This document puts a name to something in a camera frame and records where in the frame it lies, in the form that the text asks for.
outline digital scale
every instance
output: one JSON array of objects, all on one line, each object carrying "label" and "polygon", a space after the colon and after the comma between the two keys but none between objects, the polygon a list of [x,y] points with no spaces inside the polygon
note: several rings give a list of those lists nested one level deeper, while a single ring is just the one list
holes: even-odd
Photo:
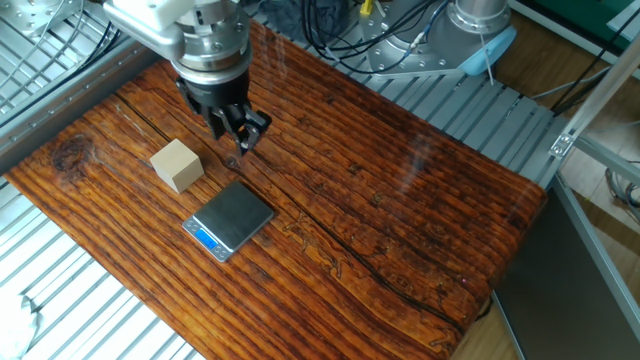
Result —
[{"label": "digital scale", "polygon": [[182,227],[218,261],[251,239],[274,212],[241,183],[234,181],[189,217]]}]

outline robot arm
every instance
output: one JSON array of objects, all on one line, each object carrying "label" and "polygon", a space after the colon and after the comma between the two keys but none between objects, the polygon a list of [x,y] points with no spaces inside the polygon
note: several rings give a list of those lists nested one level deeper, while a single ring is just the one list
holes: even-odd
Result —
[{"label": "robot arm", "polygon": [[119,29],[171,61],[176,86],[213,136],[233,136],[241,154],[253,149],[271,119],[247,98],[249,17],[231,0],[108,0]]}]

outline blue lcd display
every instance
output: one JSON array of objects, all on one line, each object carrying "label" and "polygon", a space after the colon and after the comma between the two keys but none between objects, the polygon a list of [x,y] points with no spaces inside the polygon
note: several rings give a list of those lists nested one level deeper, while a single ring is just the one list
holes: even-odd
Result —
[{"label": "blue lcd display", "polygon": [[209,234],[207,234],[204,230],[200,229],[198,231],[196,231],[196,237],[202,241],[202,243],[204,244],[204,246],[208,247],[209,249],[213,249],[214,247],[218,246],[218,243],[213,240],[211,238],[211,236],[209,236]]}]

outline cube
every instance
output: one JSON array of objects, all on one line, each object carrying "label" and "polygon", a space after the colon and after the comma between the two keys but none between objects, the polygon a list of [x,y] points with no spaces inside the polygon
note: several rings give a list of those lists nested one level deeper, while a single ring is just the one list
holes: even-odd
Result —
[{"label": "cube", "polygon": [[204,175],[198,155],[178,139],[153,155],[151,164],[160,179],[178,194]]}]

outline wooden surface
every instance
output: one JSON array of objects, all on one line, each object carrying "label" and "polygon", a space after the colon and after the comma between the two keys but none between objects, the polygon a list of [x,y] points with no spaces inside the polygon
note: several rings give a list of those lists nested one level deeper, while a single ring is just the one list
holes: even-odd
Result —
[{"label": "wooden surface", "polygon": [[[7,179],[208,358],[447,359],[544,191],[254,25],[250,100],[274,122],[236,155],[166,62]],[[179,138],[206,175],[173,193],[148,159]],[[217,263],[181,223],[240,179],[276,217]]]}]

